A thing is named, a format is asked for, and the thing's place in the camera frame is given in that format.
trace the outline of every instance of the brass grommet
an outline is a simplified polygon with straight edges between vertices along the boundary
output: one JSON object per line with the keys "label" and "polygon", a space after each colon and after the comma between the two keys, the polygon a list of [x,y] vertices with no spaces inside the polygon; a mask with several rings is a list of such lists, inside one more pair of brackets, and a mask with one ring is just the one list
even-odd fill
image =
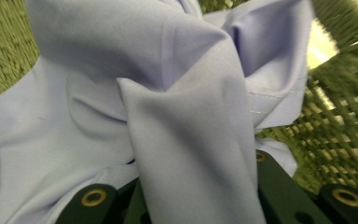
{"label": "brass grommet", "polygon": [[258,151],[255,153],[255,157],[256,157],[257,161],[264,161],[266,159],[266,156],[263,153],[258,152]]}
{"label": "brass grommet", "polygon": [[358,195],[347,189],[333,189],[333,196],[348,206],[358,207]]}
{"label": "brass grommet", "polygon": [[103,189],[92,189],[81,198],[81,203],[86,207],[93,207],[106,199],[106,191]]}

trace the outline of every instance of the wrinkled fabric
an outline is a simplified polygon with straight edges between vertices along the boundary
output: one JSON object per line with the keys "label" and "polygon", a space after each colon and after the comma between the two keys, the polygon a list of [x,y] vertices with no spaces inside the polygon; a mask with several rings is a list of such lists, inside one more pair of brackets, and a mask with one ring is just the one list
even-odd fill
{"label": "wrinkled fabric", "polygon": [[54,223],[83,187],[137,176],[153,223],[265,223],[255,148],[284,147],[255,130],[298,116],[308,0],[26,6],[40,57],[0,95],[0,223]]}

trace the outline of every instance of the wicker texture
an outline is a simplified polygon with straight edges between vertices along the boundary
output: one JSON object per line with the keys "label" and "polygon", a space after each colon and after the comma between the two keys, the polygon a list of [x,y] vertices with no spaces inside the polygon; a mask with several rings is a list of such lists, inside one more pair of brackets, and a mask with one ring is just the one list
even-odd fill
{"label": "wicker texture", "polygon": [[[204,12],[241,0],[200,0]],[[358,188],[358,5],[352,0],[313,0],[316,15],[340,53],[310,71],[300,118],[265,130],[293,151],[295,181],[311,191],[325,183]],[[22,0],[0,0],[0,92],[34,64],[37,48]]]}

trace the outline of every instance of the green woven surface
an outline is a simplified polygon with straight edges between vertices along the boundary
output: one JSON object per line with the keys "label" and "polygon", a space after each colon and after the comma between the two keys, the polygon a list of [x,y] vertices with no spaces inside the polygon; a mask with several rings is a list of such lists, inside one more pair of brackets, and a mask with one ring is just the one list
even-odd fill
{"label": "green woven surface", "polygon": [[[203,11],[241,0],[200,0]],[[299,168],[295,181],[311,191],[324,183],[358,188],[358,6],[352,0],[313,0],[316,14],[342,52],[310,72],[301,117],[265,130],[286,143]],[[0,93],[34,64],[37,48],[22,0],[0,0]]]}

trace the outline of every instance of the woven mesh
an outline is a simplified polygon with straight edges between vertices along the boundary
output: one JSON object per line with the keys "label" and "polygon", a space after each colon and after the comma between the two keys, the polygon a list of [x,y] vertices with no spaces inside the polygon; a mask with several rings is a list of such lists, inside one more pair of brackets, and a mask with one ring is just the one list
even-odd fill
{"label": "woven mesh", "polygon": [[[244,1],[200,2],[202,10],[210,12]],[[352,0],[313,4],[341,53],[310,72],[300,118],[261,135],[292,149],[300,186],[314,192],[325,183],[358,188],[358,5]],[[22,0],[0,0],[0,92],[29,71],[37,55]]]}

